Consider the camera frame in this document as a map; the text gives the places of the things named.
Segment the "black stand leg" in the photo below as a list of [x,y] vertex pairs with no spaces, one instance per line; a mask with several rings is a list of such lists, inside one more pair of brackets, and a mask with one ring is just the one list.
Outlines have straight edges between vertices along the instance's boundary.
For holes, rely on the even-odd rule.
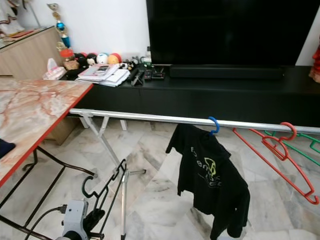
[[60,161],[58,158],[56,158],[55,156],[53,156],[51,153],[47,152],[46,150],[44,150],[42,147],[38,146],[36,148],[37,150],[39,150],[40,152],[42,152],[44,155],[48,156],[49,158],[51,158],[53,161],[55,161],[56,163],[66,167],[66,168],[70,168],[70,169],[75,169],[75,170],[78,170],[78,171],[81,171],[81,172],[84,172],[86,174],[89,174],[91,176],[94,176],[95,173],[92,172],[92,171],[89,171],[87,169],[84,169],[82,167],[78,167],[78,166],[74,166],[74,165],[70,165],[68,163],[65,163],[63,161]]
[[10,198],[10,196],[15,192],[15,190],[17,189],[17,187],[19,187],[19,185],[23,182],[23,180],[26,178],[26,176],[29,175],[29,173],[31,172],[31,170],[34,168],[34,166],[38,163],[38,157],[37,157],[37,150],[33,151],[33,163],[29,163],[26,164],[22,169],[26,170],[28,169],[24,175],[19,179],[19,181],[14,185],[14,187],[11,189],[11,191],[8,193],[7,196],[5,196],[5,198],[2,200],[2,202],[0,203],[0,209],[2,208],[2,206],[6,203],[6,201]]
[[28,217],[28,219],[25,221],[24,226],[21,226],[11,220],[9,220],[8,218],[0,215],[0,221],[4,222],[5,224],[8,224],[9,226],[22,231],[26,234],[29,234],[31,236],[34,236],[38,239],[41,240],[52,240],[49,237],[46,237],[40,233],[37,233],[35,231],[31,231],[30,229],[27,228],[27,225],[31,222],[31,220],[33,219],[33,217],[36,215],[37,211],[39,210],[39,208],[41,207],[41,205],[43,204],[43,202],[46,200],[46,198],[48,197],[50,191],[54,188],[55,184],[57,183],[57,181],[59,180],[59,178],[61,177],[62,173],[64,172],[64,170],[66,168],[70,168],[70,169],[75,169],[81,172],[84,172],[86,174],[89,174],[91,176],[95,176],[95,173],[92,171],[89,171],[85,168],[82,167],[78,167],[78,166],[74,166],[74,165],[70,165],[68,163],[65,163],[63,161],[60,161],[59,159],[57,159],[55,156],[53,156],[52,154],[50,154],[49,152],[47,152],[46,150],[44,150],[42,147],[38,146],[34,151],[33,151],[33,163],[28,163],[25,166],[23,166],[22,170],[26,171],[23,176],[19,179],[19,181],[14,185],[14,187],[10,190],[10,192],[4,197],[4,199],[0,202],[0,209],[2,208],[2,206],[8,201],[8,199],[11,197],[11,195],[16,191],[16,189],[19,187],[19,185],[23,182],[23,180],[29,175],[29,173],[31,172],[31,170],[35,167],[35,165],[38,163],[38,155],[37,155],[37,150],[39,150],[41,153],[45,154],[46,156],[48,156],[49,158],[51,158],[53,161],[55,161],[56,163],[62,165],[63,167],[61,168],[61,170],[59,171],[59,173],[56,175],[56,177],[54,178],[54,180],[52,181],[52,183],[50,184],[50,186],[48,187],[48,189],[46,190],[46,192],[44,193],[44,195],[42,196],[42,198],[40,199],[40,201],[38,202],[38,204],[35,206],[35,208],[33,209],[31,215]]

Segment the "plastic hanger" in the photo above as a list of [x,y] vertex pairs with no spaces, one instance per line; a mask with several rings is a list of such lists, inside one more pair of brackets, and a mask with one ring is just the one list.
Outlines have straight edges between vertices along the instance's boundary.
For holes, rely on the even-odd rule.
[[[268,131],[264,131],[264,133],[267,134],[267,135],[269,135],[269,136],[273,136],[273,137],[274,137],[277,132],[274,131],[274,132],[271,133],[271,132],[268,132]],[[314,145],[315,145],[316,143],[320,144],[320,141],[319,141],[318,139],[315,139],[315,138],[313,138],[313,137],[311,137],[311,136],[309,136],[309,135],[306,135],[306,134],[304,134],[304,133],[297,133],[296,136],[297,136],[297,137],[304,137],[304,138],[307,138],[307,139],[312,140],[312,142],[311,142],[311,144],[310,144],[309,147],[310,147],[312,150],[314,150],[315,152],[317,152],[318,154],[320,154],[320,150],[318,150],[318,149],[316,149],[316,148],[314,147]],[[283,141],[283,143],[284,143],[284,145],[286,145],[286,146],[289,147],[290,149],[296,151],[297,153],[301,154],[302,156],[304,156],[305,158],[309,159],[309,160],[312,161],[314,164],[317,164],[317,165],[320,167],[320,162],[314,160],[312,157],[310,157],[309,155],[307,155],[306,153],[304,153],[304,152],[301,151],[300,149],[296,148],[295,146],[292,146],[291,144],[287,143],[286,141]]]
[[[274,154],[278,159],[281,161],[289,160],[295,168],[299,171],[305,182],[310,188],[309,192],[303,192],[300,188],[298,188],[289,178],[287,178],[280,170],[278,170],[274,165],[272,165],[258,150],[256,150],[245,138],[237,132],[237,129],[234,128],[233,132],[245,143],[248,145],[249,148],[251,148],[265,163],[267,163],[274,171],[276,171],[284,180],[286,180],[298,193],[300,193],[305,199],[307,199],[310,203],[314,205],[319,204],[319,198],[318,196],[314,196],[314,199],[311,199],[311,195],[315,192],[315,189],[313,185],[311,184],[310,180],[306,176],[306,174],[301,170],[301,168],[298,166],[298,164],[291,158],[289,155],[288,149],[283,143],[283,140],[286,141],[291,141],[297,136],[297,130],[296,128],[288,123],[288,122],[282,122],[282,125],[288,126],[291,128],[293,134],[290,137],[282,136],[280,138],[277,138],[275,136],[269,136],[269,135],[264,135],[261,132],[255,130],[255,129],[249,129],[250,131],[258,134],[260,137],[262,137],[262,143]],[[270,140],[274,140],[277,142],[277,144],[270,143]],[[281,146],[284,150],[284,153],[282,153],[278,146]]]
[[211,130],[210,135],[217,134],[220,130],[220,125],[219,125],[217,119],[215,119],[213,116],[210,116],[209,119],[214,122],[215,127],[216,127],[215,130]]

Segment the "black fabric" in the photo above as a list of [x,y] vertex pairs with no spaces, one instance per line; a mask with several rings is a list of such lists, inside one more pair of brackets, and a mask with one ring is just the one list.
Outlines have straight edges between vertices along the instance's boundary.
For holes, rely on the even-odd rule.
[[14,143],[6,142],[0,138],[0,159],[15,147]]
[[212,240],[227,229],[233,238],[246,226],[250,202],[248,185],[229,160],[231,154],[214,135],[190,124],[179,124],[166,149],[182,154],[178,195],[194,194],[193,206],[213,214]]

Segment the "red hanger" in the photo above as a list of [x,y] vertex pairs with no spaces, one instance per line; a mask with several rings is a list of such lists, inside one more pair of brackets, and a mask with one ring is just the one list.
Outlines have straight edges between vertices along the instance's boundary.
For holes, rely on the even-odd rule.
[[[237,129],[234,128],[233,132],[245,143],[248,145],[249,148],[252,149],[252,151],[254,151],[263,161],[265,161],[273,170],[275,170],[284,180],[286,180],[295,190],[297,190],[305,199],[307,199],[310,203],[314,204],[314,205],[318,205],[319,204],[319,198],[318,196],[314,196],[314,200],[310,199],[310,196],[315,192],[314,187],[312,186],[310,180],[308,179],[308,177],[305,175],[305,173],[301,170],[301,168],[298,166],[298,164],[291,158],[291,156],[289,155],[288,149],[287,147],[284,145],[284,143],[282,142],[283,140],[286,141],[291,141],[293,140],[296,136],[297,136],[297,130],[296,128],[288,122],[282,122],[282,125],[288,126],[289,128],[291,128],[293,134],[290,137],[286,137],[286,136],[282,136],[280,138],[277,138],[275,136],[269,136],[269,135],[264,135],[261,132],[255,130],[255,129],[249,129],[250,131],[258,134],[260,137],[262,137],[262,143],[274,154],[277,156],[278,159],[280,159],[281,161],[285,161],[285,160],[289,160],[294,166],[295,168],[299,171],[299,173],[301,174],[301,176],[303,177],[303,179],[306,181],[306,183],[308,184],[310,191],[304,193],[300,188],[298,188],[289,178],[287,178],[281,171],[279,171],[275,166],[273,166],[260,152],[258,152],[247,140],[244,139],[244,137],[242,135],[240,135],[240,133],[237,132]],[[274,140],[276,142],[278,142],[278,144],[272,144],[270,143],[268,140]],[[277,146],[281,146],[284,149],[284,154],[279,151],[279,149],[277,148]]]

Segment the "printed graphic on shirt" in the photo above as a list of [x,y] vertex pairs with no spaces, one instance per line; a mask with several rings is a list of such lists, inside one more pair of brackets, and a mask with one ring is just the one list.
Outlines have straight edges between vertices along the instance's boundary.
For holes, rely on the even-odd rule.
[[216,162],[209,157],[204,157],[204,162],[199,160],[194,147],[191,147],[191,152],[196,159],[196,164],[201,169],[198,172],[198,175],[206,181],[208,187],[212,189],[221,187],[222,182],[220,180],[220,176],[216,176]]
[[213,161],[211,158],[205,157],[204,158],[205,163],[207,164],[207,166],[209,167],[209,171],[211,173],[211,177],[213,177],[214,175],[216,175],[216,162]]

